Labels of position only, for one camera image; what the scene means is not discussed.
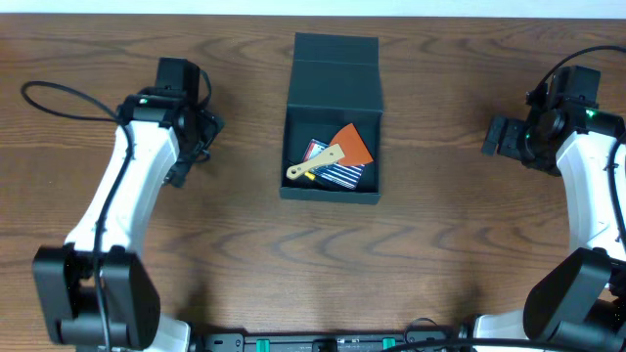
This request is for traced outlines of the small yellow black screwdriver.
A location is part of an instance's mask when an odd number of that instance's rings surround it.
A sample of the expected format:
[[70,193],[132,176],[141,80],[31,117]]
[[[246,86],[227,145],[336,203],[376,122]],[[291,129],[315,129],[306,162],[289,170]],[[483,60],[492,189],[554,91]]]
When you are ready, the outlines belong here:
[[331,183],[328,180],[321,178],[310,172],[305,172],[303,176],[306,177],[310,182],[315,184],[317,187],[325,189],[325,190],[330,190],[335,186],[334,183]]

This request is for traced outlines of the orange scraper wooden handle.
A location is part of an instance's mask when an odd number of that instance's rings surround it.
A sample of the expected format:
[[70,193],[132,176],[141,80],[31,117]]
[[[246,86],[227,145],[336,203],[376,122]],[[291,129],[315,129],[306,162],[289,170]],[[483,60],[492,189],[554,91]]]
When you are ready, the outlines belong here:
[[342,166],[359,166],[373,162],[365,142],[358,133],[355,125],[350,123],[339,130],[330,145],[319,154],[299,164],[290,166],[286,176],[295,180],[306,172],[338,163]]

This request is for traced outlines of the blue precision screwdriver set case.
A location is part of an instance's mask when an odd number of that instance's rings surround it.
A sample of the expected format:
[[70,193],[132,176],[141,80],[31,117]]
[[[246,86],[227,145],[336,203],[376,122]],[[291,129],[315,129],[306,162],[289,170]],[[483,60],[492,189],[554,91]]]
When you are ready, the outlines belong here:
[[[307,161],[310,158],[317,156],[327,146],[327,144],[321,141],[311,139],[308,144],[307,150],[304,153],[303,160]],[[364,172],[364,169],[364,164],[358,166],[342,166],[339,164],[332,164],[315,168],[307,172],[313,173],[321,178],[328,180],[331,183],[334,183],[335,186],[333,187],[333,189],[345,188],[353,191],[356,189]]]

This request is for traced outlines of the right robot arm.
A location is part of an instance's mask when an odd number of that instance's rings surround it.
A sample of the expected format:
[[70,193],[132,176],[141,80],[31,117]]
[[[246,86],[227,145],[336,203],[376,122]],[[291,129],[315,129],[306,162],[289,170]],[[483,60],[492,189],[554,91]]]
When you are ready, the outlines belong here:
[[625,123],[590,108],[493,118],[482,150],[562,178],[570,253],[522,309],[476,318],[469,337],[517,351],[625,348]]

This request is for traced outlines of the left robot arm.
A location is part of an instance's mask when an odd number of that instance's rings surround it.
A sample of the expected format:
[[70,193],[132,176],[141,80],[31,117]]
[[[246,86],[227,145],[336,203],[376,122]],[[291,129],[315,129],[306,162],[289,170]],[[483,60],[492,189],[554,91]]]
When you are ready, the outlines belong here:
[[187,351],[191,326],[162,313],[142,263],[160,189],[180,187],[224,127],[183,96],[131,95],[85,214],[61,246],[42,246],[33,276],[50,339],[79,351]]

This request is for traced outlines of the dark green open box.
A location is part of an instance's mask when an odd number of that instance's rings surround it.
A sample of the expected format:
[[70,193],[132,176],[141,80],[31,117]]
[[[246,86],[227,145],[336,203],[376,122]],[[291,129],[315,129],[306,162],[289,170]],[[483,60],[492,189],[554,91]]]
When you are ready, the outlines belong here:
[[[294,37],[291,81],[283,137],[280,196],[299,200],[376,204],[380,200],[380,123],[383,94],[376,37],[298,33]],[[357,167],[357,179],[339,184],[329,173],[314,180],[287,177],[288,168],[327,146],[353,124],[373,161]]]

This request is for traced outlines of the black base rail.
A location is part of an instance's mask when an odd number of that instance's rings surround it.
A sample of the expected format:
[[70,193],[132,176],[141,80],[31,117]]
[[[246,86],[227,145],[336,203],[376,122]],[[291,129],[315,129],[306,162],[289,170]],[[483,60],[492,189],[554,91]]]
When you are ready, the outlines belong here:
[[192,333],[188,349],[194,352],[350,352],[381,351],[397,345],[446,338],[492,338],[497,333],[482,318],[457,329],[417,318],[403,330],[249,333],[245,330]]

